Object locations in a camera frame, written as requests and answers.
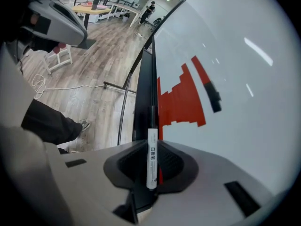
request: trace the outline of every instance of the leg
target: leg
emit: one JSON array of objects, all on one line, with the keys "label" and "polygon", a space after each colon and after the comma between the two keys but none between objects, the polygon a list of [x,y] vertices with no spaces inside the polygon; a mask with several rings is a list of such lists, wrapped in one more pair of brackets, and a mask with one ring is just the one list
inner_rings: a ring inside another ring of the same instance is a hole
[{"label": "leg", "polygon": [[56,54],[56,57],[57,57],[57,64],[59,65],[61,63],[59,54]]},{"label": "leg", "polygon": [[114,11],[114,13],[113,13],[113,17],[115,16],[116,11],[117,11],[117,6],[116,6],[115,11]]},{"label": "leg", "polygon": [[44,142],[55,145],[73,141],[83,129],[80,123],[37,100],[30,104],[21,126],[38,135]]},{"label": "leg", "polygon": [[139,13],[136,13],[136,16],[132,20],[132,23],[131,23],[130,27],[132,27],[132,25],[136,22],[136,20],[138,19],[138,16],[139,16]]},{"label": "leg", "polygon": [[72,56],[71,56],[71,50],[70,50],[70,45],[69,44],[67,44],[67,51],[68,51],[68,55],[69,55],[69,59],[70,59],[70,64],[73,64]]},{"label": "leg", "polygon": [[46,62],[46,60],[45,60],[44,57],[42,58],[42,62],[43,62],[43,66],[47,70],[48,74],[51,74],[51,71],[50,71],[50,69],[48,67],[48,64],[47,64],[47,62]]},{"label": "leg", "polygon": [[90,17],[90,14],[86,13],[86,15],[85,15],[85,21],[84,21],[84,26],[85,26],[86,29],[88,29],[89,17]]},{"label": "leg", "polygon": [[[113,10],[113,6],[114,6],[114,5],[111,6],[111,11]],[[111,11],[110,11],[109,14],[108,14],[108,19],[110,18]]]},{"label": "leg", "polygon": [[141,20],[140,20],[140,24],[142,24],[146,20],[147,16],[148,16],[148,14],[146,12],[143,13]]}]

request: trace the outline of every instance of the chair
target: chair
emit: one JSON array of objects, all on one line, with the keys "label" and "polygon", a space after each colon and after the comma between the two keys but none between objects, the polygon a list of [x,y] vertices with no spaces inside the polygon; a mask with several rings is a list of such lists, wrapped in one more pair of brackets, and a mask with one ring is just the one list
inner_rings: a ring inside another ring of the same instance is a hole
[{"label": "chair", "polygon": [[[69,59],[67,59],[67,60],[61,62],[60,54],[65,53],[66,51],[67,51],[67,53],[68,53],[68,55],[69,55]],[[58,67],[60,67],[60,66],[62,66],[62,65],[64,65],[64,64],[66,64],[66,63],[68,63],[68,62],[70,62],[70,64],[73,64],[72,57],[71,57],[70,45],[66,45],[66,49],[61,50],[58,54],[52,54],[52,55],[48,56],[47,59],[49,59],[49,58],[51,58],[51,57],[53,57],[53,56],[57,56],[57,61],[58,61],[58,63],[57,63],[55,66],[51,67],[51,68],[49,68],[48,63],[46,62],[45,57],[43,57],[43,59],[42,59],[42,61],[43,61],[43,66],[44,66],[44,68],[47,70],[48,74],[51,74],[51,71],[57,69]]]}]

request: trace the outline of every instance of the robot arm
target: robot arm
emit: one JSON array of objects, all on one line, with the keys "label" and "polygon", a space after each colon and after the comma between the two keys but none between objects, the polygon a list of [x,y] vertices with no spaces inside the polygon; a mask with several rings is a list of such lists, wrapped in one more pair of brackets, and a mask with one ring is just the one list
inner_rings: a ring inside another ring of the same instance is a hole
[{"label": "robot arm", "polygon": [[[31,23],[33,15],[35,24]],[[8,43],[8,49],[18,62],[30,48],[50,52],[59,42],[79,45],[86,39],[87,30],[71,8],[59,0],[30,0],[17,40]]]}]

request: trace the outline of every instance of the person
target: person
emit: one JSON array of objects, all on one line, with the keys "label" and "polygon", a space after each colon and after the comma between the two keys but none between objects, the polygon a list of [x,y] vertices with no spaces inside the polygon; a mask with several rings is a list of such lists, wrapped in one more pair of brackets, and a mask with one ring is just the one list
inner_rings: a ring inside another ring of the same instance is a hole
[{"label": "person", "polygon": [[155,2],[151,2],[151,6],[146,6],[146,11],[143,13],[141,20],[140,20],[140,24],[143,24],[144,21],[146,20],[146,18],[153,13],[153,11],[155,10]]},{"label": "person", "polygon": [[[33,14],[30,18],[31,24],[35,25],[38,18],[38,15]],[[65,44],[59,43],[53,48],[53,51],[58,54],[60,49],[65,47]],[[35,133],[42,141],[55,145],[75,140],[89,126],[90,122],[87,119],[75,122],[35,99],[31,102],[21,124],[23,129]],[[68,153],[61,148],[58,150],[61,154]]]}]

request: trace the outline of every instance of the red graphic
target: red graphic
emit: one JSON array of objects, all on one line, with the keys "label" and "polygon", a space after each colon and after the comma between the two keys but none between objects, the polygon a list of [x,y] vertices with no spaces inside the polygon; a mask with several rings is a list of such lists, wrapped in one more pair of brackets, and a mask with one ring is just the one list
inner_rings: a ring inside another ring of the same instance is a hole
[{"label": "red graphic", "polygon": [[158,78],[158,113],[159,139],[163,140],[163,126],[176,122],[197,122],[198,126],[206,124],[197,88],[186,64],[182,65],[183,74],[180,83],[172,88],[172,92],[161,94],[160,77]]},{"label": "red graphic", "polygon": [[159,185],[163,184],[163,175],[162,175],[162,170],[159,168]]}]

